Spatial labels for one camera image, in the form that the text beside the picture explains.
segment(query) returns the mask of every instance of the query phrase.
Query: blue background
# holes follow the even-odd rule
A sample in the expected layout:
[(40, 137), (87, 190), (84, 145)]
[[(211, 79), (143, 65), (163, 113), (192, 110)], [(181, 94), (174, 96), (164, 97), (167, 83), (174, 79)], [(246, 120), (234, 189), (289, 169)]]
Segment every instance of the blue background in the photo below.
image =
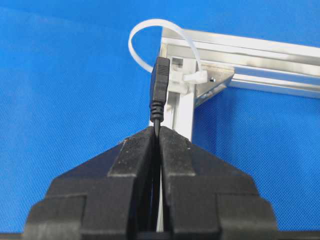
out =
[[(21, 232), (57, 175), (148, 125), (150, 75), (127, 42), (151, 18), (320, 47), (320, 1), (0, 2), (0, 232)], [(160, 28), (133, 40), (154, 63)], [(320, 101), (228, 88), (193, 142), (251, 174), (281, 230), (320, 230)]]

